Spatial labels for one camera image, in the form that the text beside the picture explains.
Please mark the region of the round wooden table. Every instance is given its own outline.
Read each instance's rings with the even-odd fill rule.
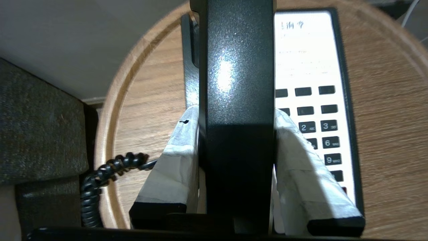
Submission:
[[[338,9],[351,82],[363,181],[365,238],[428,239],[428,54],[384,13],[362,1],[277,0],[278,9]],[[160,156],[184,107],[180,17],[159,21],[120,67],[101,114],[95,167],[117,154]],[[149,172],[104,189],[107,228],[129,228],[128,211]]]

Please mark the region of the black button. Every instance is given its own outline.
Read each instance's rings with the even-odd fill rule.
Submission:
[[[290,116],[290,108],[282,108],[280,110],[282,110],[283,112],[287,113],[288,116]]]
[[[342,156],[340,153],[324,155],[324,163],[326,166],[342,164]]]
[[[337,130],[337,121],[336,120],[322,120],[321,121],[321,131],[334,131]]]
[[[296,93],[296,96],[306,96],[312,94],[312,89],[311,87],[296,88],[294,89],[294,92]]]
[[[338,136],[323,137],[322,147],[324,149],[340,147],[339,137]]]
[[[310,138],[310,139],[307,139],[311,144],[312,144],[312,147],[315,149],[315,150],[317,150],[318,149],[318,142],[317,142],[317,139],[316,138]]]
[[[275,97],[276,98],[288,97],[288,90],[287,89],[275,90]]]
[[[334,85],[320,86],[318,87],[318,91],[320,92],[320,95],[334,94],[336,92]]]
[[[336,112],[337,112],[337,105],[321,105],[322,114],[329,114],[329,113],[336,113]]]
[[[314,107],[305,106],[305,107],[297,107],[297,115],[309,115],[314,114]]]
[[[336,179],[336,181],[343,181],[342,171],[331,171],[331,174],[333,175],[334,179]]]
[[[315,132],[315,121],[299,122],[299,129],[302,133]]]

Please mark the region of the black coiled cord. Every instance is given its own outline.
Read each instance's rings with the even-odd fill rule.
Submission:
[[[153,167],[157,160],[147,162],[149,155],[138,153],[137,155],[128,152],[125,157],[116,156],[106,164],[101,165],[98,170],[89,174],[83,181],[80,194],[80,208],[82,221],[85,227],[103,227],[99,212],[101,187],[109,184],[109,180],[117,179],[116,173],[122,176],[124,172],[138,168],[139,170]]]

